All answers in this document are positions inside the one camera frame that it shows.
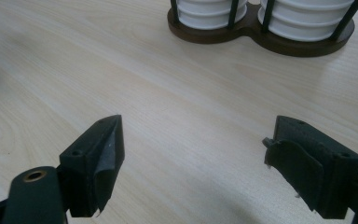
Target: light wood grain surface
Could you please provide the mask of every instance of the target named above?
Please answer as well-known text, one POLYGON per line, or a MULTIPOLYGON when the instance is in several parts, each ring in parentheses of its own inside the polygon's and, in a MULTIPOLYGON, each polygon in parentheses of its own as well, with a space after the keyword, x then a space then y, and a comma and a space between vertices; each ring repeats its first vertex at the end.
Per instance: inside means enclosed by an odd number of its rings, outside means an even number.
POLYGON ((126 160, 99 216, 70 223, 323 220, 263 163, 277 115, 358 152, 358 13, 347 46, 282 56, 248 37, 175 37, 169 0, 0 0, 0 200, 57 166, 94 121, 121 114, 126 160))

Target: table surface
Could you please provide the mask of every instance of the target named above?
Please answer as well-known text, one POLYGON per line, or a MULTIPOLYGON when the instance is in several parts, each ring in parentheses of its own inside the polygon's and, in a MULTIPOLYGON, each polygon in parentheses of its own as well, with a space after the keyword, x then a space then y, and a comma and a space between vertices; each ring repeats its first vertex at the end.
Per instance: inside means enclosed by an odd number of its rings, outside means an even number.
POLYGON ((282 56, 249 37, 174 36, 168 0, 0 0, 0 200, 57 166, 93 122, 123 117, 126 160, 105 211, 70 223, 351 223, 312 213, 261 140, 302 119, 358 153, 358 13, 340 51, 282 56))

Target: white container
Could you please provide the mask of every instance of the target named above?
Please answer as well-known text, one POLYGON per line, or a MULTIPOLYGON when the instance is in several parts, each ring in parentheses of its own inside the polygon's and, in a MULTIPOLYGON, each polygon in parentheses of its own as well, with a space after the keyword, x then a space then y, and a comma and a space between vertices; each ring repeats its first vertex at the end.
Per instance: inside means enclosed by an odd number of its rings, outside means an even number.
MULTIPOLYGON (((219 11, 231 10, 231 0, 176 0, 179 9, 200 14, 214 14, 219 11)), ((238 7, 246 0, 240 0, 238 7)))
MULTIPOLYGON (((177 0, 179 21, 191 28, 213 30, 228 25, 231 0, 177 0)), ((235 22, 246 14, 247 0, 238 3, 235 22)))
MULTIPOLYGON (((258 11, 258 20, 263 23, 265 10, 260 8, 258 11)), ((296 21, 281 21, 272 17, 268 29, 275 35, 287 39, 313 42, 328 38, 336 29, 337 24, 322 25, 318 24, 298 24, 296 21)))
POLYGON ((353 0, 277 0, 278 2, 290 6, 310 10, 334 10, 337 8, 348 7, 353 0))
MULTIPOLYGON (((261 0, 262 8, 267 7, 268 0, 261 0)), ((297 21, 297 24, 312 23, 325 24, 326 26, 339 23, 350 6, 336 7, 335 9, 305 9, 292 7, 276 1, 272 10, 272 16, 281 21, 297 21)))
MULTIPOLYGON (((353 0, 276 0, 268 29, 291 40, 313 42, 328 38, 353 0)), ((258 20, 263 23, 268 0, 261 0, 258 20)))

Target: metal rod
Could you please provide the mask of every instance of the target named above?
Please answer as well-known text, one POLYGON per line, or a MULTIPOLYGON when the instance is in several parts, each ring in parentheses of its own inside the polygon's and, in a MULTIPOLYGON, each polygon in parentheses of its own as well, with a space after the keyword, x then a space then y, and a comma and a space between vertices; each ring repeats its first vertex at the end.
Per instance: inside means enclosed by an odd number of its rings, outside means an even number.
POLYGON ((234 28, 235 17, 237 16, 238 2, 239 0, 232 0, 231 2, 231 10, 229 11, 228 26, 227 26, 227 28, 230 30, 234 28))
POLYGON ((266 33, 269 31, 269 22, 271 21, 272 9, 274 8, 275 0, 268 0, 266 12, 264 13, 264 20, 261 26, 261 32, 266 33))
POLYGON ((336 27, 336 30, 334 30, 334 32, 330 35, 330 39, 337 39, 341 35, 342 31, 344 31, 345 27, 347 27, 348 23, 351 21, 357 10, 358 0, 354 0, 347 13, 345 13, 345 16, 342 18, 342 20, 336 27))
POLYGON ((176 0, 171 0, 171 8, 173 13, 173 22, 177 23, 179 22, 179 13, 178 13, 178 5, 176 3, 176 0))

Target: screw hole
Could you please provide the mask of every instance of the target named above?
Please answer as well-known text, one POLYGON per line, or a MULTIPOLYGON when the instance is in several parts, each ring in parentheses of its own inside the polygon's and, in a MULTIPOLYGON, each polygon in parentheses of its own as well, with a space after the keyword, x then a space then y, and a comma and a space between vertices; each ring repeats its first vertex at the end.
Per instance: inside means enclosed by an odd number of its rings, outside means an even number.
POLYGON ((41 178, 45 177, 47 174, 46 171, 40 170, 40 171, 33 171, 26 175, 23 179, 24 182, 34 182, 36 180, 40 180, 41 178))
POLYGON ((73 156, 81 156, 81 155, 83 155, 83 152, 81 152, 79 150, 75 150, 75 151, 72 152, 72 155, 73 156))

